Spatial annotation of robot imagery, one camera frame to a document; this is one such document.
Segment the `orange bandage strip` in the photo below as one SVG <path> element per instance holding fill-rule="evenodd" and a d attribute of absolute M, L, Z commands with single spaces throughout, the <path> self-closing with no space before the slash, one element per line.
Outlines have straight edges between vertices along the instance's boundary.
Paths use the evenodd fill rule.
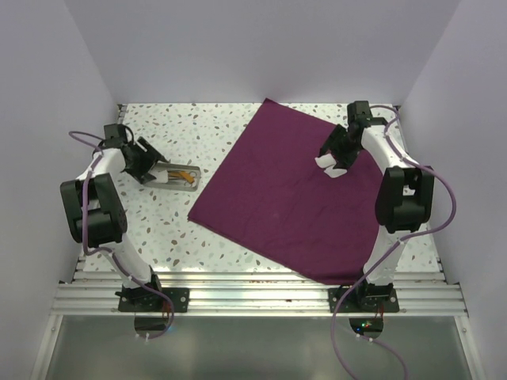
<path fill-rule="evenodd" d="M 168 171 L 169 181 L 185 181 L 186 183 L 193 184 L 195 178 L 185 171 Z"/>

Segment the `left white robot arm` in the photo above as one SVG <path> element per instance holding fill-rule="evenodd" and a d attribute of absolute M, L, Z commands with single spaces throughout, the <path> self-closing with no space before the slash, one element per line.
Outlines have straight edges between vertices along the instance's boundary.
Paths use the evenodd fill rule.
<path fill-rule="evenodd" d="M 92 134 L 71 131 L 69 136 L 93 148 L 92 161 L 73 180 L 60 185 L 72 238 L 87 257 L 104 255 L 119 273 L 126 291 L 138 289 L 136 300 L 144 309 L 159 309 L 165 292 L 151 266 L 141 259 L 128 236 L 128 219 L 114 180 L 127 173 L 140 184 L 154 179 L 151 170 L 167 162 L 146 139 L 104 139 L 100 144 L 86 140 Z"/>

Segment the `white gauze pad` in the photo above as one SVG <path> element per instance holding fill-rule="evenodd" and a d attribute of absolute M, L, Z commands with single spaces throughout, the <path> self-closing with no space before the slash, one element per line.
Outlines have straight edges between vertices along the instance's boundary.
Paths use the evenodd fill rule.
<path fill-rule="evenodd" d="M 166 170 L 158 171 L 155 174 L 154 182 L 157 184 L 167 184 L 169 180 L 169 173 Z"/>
<path fill-rule="evenodd" d="M 332 165 L 324 169 L 324 173 L 330 178 L 339 178 L 348 172 L 347 169 Z"/>
<path fill-rule="evenodd" d="M 316 157 L 314 160 L 317 166 L 321 169 L 333 167 L 337 163 L 332 154 L 324 154 L 320 157 Z"/>

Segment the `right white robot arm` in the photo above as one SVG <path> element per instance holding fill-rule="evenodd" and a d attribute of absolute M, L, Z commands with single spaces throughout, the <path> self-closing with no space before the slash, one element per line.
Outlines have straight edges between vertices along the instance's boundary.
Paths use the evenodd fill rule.
<path fill-rule="evenodd" d="M 361 151 L 368 152 L 383 174 L 375 201 L 379 225 L 372 253 L 363 266 L 362 286 L 353 291 L 360 310 L 372 310 L 381 301 L 378 287 L 390 286 L 404 250 L 400 239 L 420 230 L 429 220 L 433 202 L 434 176 L 410 164 L 410 156 L 394 141 L 384 127 L 376 125 L 349 132 L 338 124 L 326 139 L 315 159 L 317 166 L 331 178 L 345 175 Z"/>

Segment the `purple cloth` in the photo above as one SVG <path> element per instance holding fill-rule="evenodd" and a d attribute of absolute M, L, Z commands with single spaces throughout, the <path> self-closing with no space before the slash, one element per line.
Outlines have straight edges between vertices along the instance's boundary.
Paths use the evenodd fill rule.
<path fill-rule="evenodd" d="M 363 273 L 378 234 L 382 173 L 361 152 L 347 173 L 315 163 L 330 122 L 265 100 L 191 208 L 188 218 L 327 285 Z"/>

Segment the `metal instrument tray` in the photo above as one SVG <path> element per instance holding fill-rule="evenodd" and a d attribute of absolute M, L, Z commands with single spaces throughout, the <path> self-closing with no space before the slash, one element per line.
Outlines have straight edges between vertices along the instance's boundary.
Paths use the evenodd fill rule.
<path fill-rule="evenodd" d="M 173 165 L 159 162 L 151 171 L 154 177 L 145 186 L 172 191 L 195 192 L 200 184 L 201 170 L 193 165 Z"/>

